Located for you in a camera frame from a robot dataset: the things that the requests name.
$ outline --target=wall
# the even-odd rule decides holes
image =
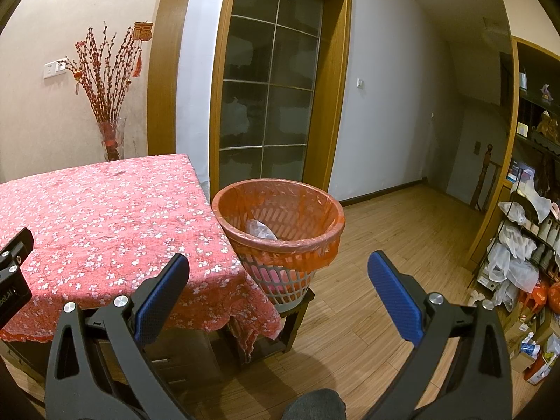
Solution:
[[[465,98],[464,112],[461,138],[447,193],[468,204],[477,186],[488,144],[493,146],[491,159],[501,163],[506,152],[508,137],[505,119],[500,114],[498,106]],[[481,143],[478,155],[474,154],[476,141]],[[489,166],[479,199],[481,205],[486,199],[493,174],[494,166]]]
[[[43,80],[43,65],[66,55],[89,26],[122,40],[129,25],[153,22],[158,0],[22,0],[0,35],[0,180],[104,160],[99,129],[83,91],[75,96],[70,72]],[[127,118],[125,156],[147,155],[146,84],[133,79],[121,115]]]
[[[501,92],[499,52],[458,43],[451,44],[451,51],[459,93],[499,105]]]
[[[177,83],[177,152],[204,185],[221,5],[189,0]],[[353,0],[347,77],[329,192],[342,200],[424,175],[445,190],[462,112],[449,45],[414,0]]]
[[[503,0],[511,35],[560,55],[560,35],[538,0]]]

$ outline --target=vase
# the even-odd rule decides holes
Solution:
[[[105,147],[105,161],[124,159],[124,125],[126,118],[119,118],[114,124],[110,121],[98,122],[99,130]]]

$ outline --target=electrical outlet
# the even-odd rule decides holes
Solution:
[[[50,63],[45,64],[45,69],[43,70],[43,79],[47,79],[59,74],[64,74],[66,72],[67,60],[67,58],[61,58],[60,60],[51,61]]]

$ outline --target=tablecloth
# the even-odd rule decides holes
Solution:
[[[22,265],[32,300],[0,331],[52,338],[63,305],[105,305],[158,275],[176,253],[190,279],[167,325],[216,330],[233,318],[240,346],[275,338],[280,318],[244,270],[186,155],[133,158],[47,172],[0,185],[0,247],[27,227]]]

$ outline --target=jeans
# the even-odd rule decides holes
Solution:
[[[282,420],[346,420],[346,405],[337,392],[321,388],[296,399]]]

